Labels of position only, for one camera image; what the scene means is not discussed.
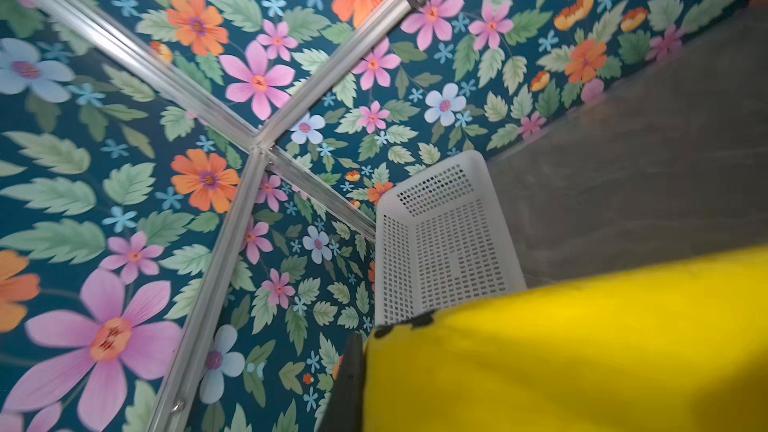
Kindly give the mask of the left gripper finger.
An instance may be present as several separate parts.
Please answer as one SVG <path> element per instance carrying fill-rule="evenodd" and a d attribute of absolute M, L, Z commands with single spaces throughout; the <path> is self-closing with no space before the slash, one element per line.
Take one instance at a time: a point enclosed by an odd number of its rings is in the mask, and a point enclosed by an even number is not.
<path fill-rule="evenodd" d="M 347 341 L 344 358 L 317 428 L 320 432 L 361 432 L 366 381 L 363 338 L 354 334 Z"/>

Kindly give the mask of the yellow shorts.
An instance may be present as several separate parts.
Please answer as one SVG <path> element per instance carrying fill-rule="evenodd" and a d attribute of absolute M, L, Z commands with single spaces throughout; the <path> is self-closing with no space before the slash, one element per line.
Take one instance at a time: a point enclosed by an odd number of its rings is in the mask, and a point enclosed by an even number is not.
<path fill-rule="evenodd" d="M 472 301 L 380 327 L 367 431 L 763 431 L 763 247 Z"/>

